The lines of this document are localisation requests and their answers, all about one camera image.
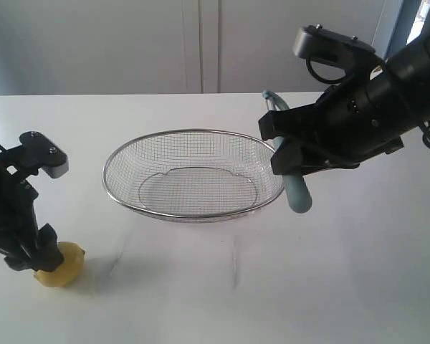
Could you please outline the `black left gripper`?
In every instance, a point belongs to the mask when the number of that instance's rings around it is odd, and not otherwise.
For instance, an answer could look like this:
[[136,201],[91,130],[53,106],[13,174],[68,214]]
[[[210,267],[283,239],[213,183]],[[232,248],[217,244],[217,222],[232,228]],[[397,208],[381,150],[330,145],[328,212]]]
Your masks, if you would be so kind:
[[[15,167],[10,173],[7,168]],[[16,151],[0,152],[0,251],[14,271],[54,272],[64,257],[58,248],[57,233],[51,225],[37,228],[34,200],[38,193],[18,169]]]

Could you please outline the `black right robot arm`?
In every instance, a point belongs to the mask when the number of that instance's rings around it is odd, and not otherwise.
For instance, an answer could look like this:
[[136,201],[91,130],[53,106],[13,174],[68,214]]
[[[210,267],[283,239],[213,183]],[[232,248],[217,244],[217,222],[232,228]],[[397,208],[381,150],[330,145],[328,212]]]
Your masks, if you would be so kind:
[[388,59],[355,37],[313,25],[299,30],[293,50],[307,67],[320,63],[344,75],[328,80],[314,103],[259,120],[263,140],[282,138],[274,174],[357,168],[401,149],[402,135],[414,128],[430,148],[430,30]]

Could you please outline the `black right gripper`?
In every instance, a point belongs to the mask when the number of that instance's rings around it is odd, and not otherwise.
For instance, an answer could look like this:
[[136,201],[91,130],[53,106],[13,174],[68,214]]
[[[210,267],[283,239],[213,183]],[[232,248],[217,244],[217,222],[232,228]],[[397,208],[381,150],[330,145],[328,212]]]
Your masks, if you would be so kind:
[[274,139],[274,175],[355,169],[369,158],[404,147],[400,129],[388,117],[394,113],[391,103],[398,106],[399,98],[383,75],[380,80],[371,77],[380,65],[376,61],[353,70],[313,104],[269,110],[259,119],[261,139]]

